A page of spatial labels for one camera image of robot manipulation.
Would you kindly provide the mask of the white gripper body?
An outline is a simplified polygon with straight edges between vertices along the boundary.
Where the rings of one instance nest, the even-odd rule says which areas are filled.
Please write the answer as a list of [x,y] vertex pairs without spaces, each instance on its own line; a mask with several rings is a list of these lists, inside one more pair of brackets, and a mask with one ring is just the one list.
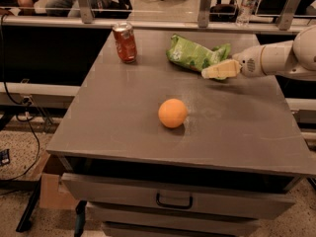
[[232,58],[240,63],[241,73],[244,76],[262,77],[265,75],[261,64],[263,49],[262,45],[256,45],[232,55]]

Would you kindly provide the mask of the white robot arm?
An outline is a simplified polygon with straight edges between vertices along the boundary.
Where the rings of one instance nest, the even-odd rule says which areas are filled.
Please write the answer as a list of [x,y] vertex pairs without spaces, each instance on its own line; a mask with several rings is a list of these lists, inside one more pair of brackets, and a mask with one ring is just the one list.
[[316,26],[301,31],[294,40],[256,45],[204,68],[204,79],[278,75],[289,79],[316,80]]

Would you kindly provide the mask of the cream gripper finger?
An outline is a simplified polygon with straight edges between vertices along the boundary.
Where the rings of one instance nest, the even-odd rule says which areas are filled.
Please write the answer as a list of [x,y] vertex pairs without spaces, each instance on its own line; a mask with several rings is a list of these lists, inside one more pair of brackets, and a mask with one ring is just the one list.
[[201,76],[204,79],[225,79],[237,76],[240,70],[241,65],[237,60],[226,59],[204,68],[201,72]]

